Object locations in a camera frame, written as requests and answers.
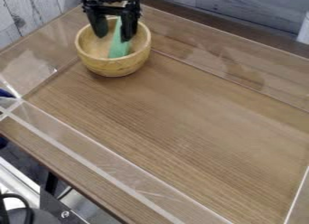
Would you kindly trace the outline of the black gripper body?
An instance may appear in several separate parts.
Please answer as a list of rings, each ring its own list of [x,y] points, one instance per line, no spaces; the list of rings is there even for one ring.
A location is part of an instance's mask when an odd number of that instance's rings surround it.
[[[142,16],[142,0],[80,0],[83,12],[98,18],[107,15],[132,14],[137,18]]]

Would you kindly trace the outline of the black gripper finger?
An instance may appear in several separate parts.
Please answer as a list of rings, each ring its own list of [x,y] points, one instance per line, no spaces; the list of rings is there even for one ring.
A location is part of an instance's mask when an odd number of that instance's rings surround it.
[[[128,42],[138,32],[138,22],[141,18],[141,10],[137,8],[126,9],[120,15],[120,39]]]
[[[87,14],[94,34],[103,38],[108,32],[106,12],[100,8],[86,6],[84,13]]]

